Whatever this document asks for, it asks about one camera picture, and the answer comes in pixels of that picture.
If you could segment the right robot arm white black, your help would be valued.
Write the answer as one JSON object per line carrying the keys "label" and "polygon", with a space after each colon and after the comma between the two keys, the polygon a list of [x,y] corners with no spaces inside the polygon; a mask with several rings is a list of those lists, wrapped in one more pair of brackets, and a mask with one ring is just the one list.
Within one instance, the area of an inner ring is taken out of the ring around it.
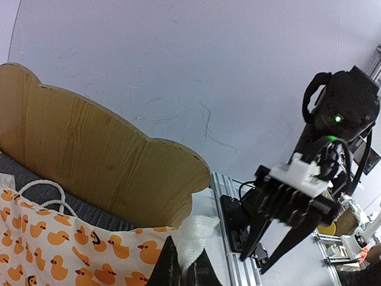
{"label": "right robot arm white black", "polygon": [[348,144],[371,132],[380,111],[378,91],[378,85],[358,67],[314,76],[302,101],[305,128],[290,159],[272,168],[259,166],[253,188],[240,196],[241,218],[233,224],[249,229],[241,261],[254,254],[273,220],[290,230],[262,273],[316,227],[336,219],[340,205],[324,192],[336,176],[341,158],[345,160],[345,189],[355,189],[359,176],[351,175]]}

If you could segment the wooden pet bed frame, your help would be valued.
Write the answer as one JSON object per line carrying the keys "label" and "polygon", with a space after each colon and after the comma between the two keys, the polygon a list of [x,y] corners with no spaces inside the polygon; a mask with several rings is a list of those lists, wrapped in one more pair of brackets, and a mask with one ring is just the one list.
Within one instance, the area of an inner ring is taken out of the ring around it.
{"label": "wooden pet bed frame", "polygon": [[71,195],[142,227],[180,226],[209,186],[206,161],[104,106],[1,66],[1,151]]}

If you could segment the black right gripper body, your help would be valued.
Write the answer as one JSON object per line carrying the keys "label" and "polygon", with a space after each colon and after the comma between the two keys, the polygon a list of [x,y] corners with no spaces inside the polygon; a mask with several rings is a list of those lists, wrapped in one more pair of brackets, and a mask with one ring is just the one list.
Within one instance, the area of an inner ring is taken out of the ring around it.
{"label": "black right gripper body", "polygon": [[[343,139],[318,139],[300,152],[302,161],[317,163],[320,167],[319,179],[331,182],[339,171],[339,159],[344,158],[345,180],[342,190],[352,190],[351,158],[348,144]],[[329,225],[339,212],[339,205],[325,198],[323,193],[316,198],[297,191],[269,176],[271,168],[260,165],[255,172],[255,189],[251,194],[254,210],[258,213],[266,212],[270,220],[280,222],[292,228],[312,224]]]}

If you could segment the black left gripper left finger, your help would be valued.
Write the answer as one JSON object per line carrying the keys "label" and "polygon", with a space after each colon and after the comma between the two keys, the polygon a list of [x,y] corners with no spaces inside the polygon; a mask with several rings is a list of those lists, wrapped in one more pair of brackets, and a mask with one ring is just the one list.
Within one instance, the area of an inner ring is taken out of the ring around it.
{"label": "black left gripper left finger", "polygon": [[180,266],[172,236],[167,237],[147,286],[180,285]]}

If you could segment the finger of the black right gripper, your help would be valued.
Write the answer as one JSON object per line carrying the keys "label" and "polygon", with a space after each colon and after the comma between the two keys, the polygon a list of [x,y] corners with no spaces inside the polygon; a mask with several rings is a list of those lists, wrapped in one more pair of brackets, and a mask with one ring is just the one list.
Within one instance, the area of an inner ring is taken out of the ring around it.
{"label": "finger of the black right gripper", "polygon": [[240,228],[246,229],[249,226],[248,240],[240,255],[240,260],[243,262],[253,254],[257,248],[260,239],[271,224],[270,216],[266,212],[258,213],[249,211],[242,208],[242,217]]}
{"label": "finger of the black right gripper", "polygon": [[264,275],[280,258],[305,240],[315,228],[315,226],[308,223],[291,229],[270,256],[268,262],[261,268],[260,274]]}

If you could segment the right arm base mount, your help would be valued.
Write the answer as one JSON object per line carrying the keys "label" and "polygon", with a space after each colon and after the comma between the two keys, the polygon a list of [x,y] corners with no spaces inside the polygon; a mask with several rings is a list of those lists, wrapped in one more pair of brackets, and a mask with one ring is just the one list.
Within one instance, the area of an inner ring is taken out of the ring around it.
{"label": "right arm base mount", "polygon": [[[239,194],[239,207],[235,209],[234,212],[231,213],[230,218],[232,220],[233,229],[240,229],[240,222],[242,217],[242,208],[253,213],[254,210],[254,202],[255,198],[254,194],[251,194],[251,191],[255,189],[254,181],[246,181],[242,183],[238,189]],[[262,268],[268,262],[268,252],[265,247],[259,242],[257,248],[251,255],[255,258],[257,262],[257,266]]]}

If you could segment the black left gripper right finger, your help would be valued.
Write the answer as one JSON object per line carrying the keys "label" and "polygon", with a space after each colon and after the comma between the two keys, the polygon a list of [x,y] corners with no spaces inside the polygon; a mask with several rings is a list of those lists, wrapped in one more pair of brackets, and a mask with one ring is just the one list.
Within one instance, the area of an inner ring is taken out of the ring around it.
{"label": "black left gripper right finger", "polygon": [[188,267],[182,275],[184,286],[222,286],[217,278],[206,250]]}

